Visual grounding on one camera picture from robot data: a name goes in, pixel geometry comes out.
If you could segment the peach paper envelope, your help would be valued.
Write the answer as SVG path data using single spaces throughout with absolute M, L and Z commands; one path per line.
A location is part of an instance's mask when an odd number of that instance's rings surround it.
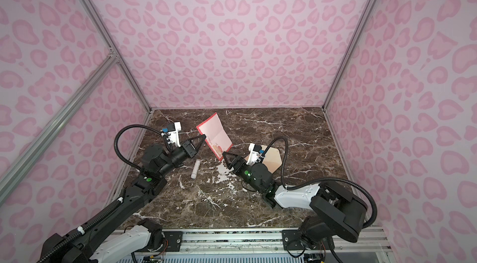
M 262 163 L 267 167 L 268 171 L 274 173 L 282 165 L 282 158 L 277 148 L 271 147 L 265 155 Z

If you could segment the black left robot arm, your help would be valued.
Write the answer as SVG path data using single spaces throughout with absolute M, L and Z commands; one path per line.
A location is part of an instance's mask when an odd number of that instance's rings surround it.
M 138 177 L 120 197 L 92 219 L 61 236 L 54 234 L 42 246 L 41 263 L 115 263 L 127 255 L 164 245 L 162 227 L 149 219 L 129 233 L 110 239 L 110 235 L 134 213 L 153 201 L 165 188 L 166 176 L 194 158 L 206 135 L 192 137 L 167 152 L 160 145 L 146 148 Z

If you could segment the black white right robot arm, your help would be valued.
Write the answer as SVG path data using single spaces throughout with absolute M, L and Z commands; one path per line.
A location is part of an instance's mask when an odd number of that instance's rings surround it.
M 378 208 L 374 198 L 359 184 L 347 179 L 322 177 L 301 185 L 285 187 L 274 180 L 262 163 L 250 165 L 229 152 L 223 152 L 226 166 L 252 191 L 259 193 L 271 208 L 302 208 L 313 211 L 294 238 L 284 244 L 286 250 L 327 248 L 333 236 L 355 243 L 361 230 L 377 219 Z

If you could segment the pink red-bordered letter card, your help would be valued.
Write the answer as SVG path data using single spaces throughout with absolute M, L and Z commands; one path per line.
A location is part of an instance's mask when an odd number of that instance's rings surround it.
M 233 146 L 217 113 L 210 116 L 200 125 L 196 126 L 200 134 L 206 136 L 206 144 L 219 161 L 223 160 L 223 152 L 228 152 Z

